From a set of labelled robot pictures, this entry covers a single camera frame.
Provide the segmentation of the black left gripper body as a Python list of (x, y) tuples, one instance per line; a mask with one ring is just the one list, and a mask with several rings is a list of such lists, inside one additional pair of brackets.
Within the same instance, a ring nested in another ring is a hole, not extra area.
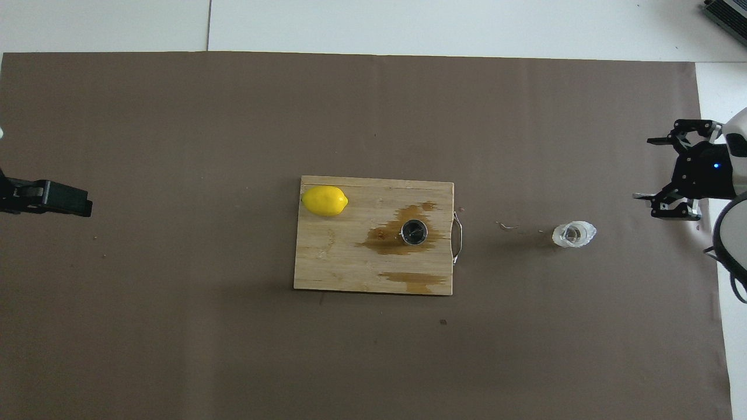
[(11, 198), (14, 192), (15, 186), (11, 183), (10, 179), (5, 176), (2, 168), (0, 168), (0, 212), (15, 214), (15, 210), (10, 207), (12, 202), (8, 202), (8, 198)]

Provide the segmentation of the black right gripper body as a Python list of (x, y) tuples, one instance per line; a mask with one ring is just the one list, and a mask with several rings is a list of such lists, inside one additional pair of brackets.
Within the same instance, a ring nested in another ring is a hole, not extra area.
[(672, 175), (671, 201), (687, 199), (734, 199), (730, 152), (725, 144), (677, 142)]

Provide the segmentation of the steel double jigger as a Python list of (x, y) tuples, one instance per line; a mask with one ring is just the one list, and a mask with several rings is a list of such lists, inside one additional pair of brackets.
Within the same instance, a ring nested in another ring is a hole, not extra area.
[(428, 227), (424, 221), (418, 219), (407, 220), (400, 227), (399, 236), (408, 246), (419, 246), (427, 241)]

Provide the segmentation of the dark ribbed metal device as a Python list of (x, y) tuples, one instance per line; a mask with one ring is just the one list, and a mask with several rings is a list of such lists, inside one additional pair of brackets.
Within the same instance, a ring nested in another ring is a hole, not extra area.
[(721, 27), (747, 33), (747, 0), (703, 0), (704, 14)]

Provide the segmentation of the yellow lemon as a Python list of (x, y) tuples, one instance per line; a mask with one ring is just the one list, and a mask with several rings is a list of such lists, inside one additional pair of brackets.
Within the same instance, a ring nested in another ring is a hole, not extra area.
[(320, 217), (336, 217), (344, 212), (349, 200), (339, 187), (317, 185), (302, 194), (301, 203), (310, 213)]

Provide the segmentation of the wooden cutting board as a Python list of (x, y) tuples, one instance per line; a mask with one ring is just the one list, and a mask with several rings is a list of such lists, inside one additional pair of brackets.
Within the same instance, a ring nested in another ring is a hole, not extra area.
[[(301, 192), (336, 186), (349, 203), (336, 217), (299, 205), (294, 289), (450, 296), (456, 217), (455, 185), (445, 181), (302, 176)], [(407, 220), (424, 221), (424, 244), (400, 236)]]

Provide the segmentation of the brown paper table mat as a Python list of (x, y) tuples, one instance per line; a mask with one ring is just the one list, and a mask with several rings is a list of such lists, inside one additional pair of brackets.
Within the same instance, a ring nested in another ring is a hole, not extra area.
[[(689, 63), (5, 54), (0, 166), (93, 215), (0, 215), (0, 420), (731, 420), (706, 227), (631, 197), (700, 114)], [(453, 295), (294, 290), (303, 175), (454, 183)]]

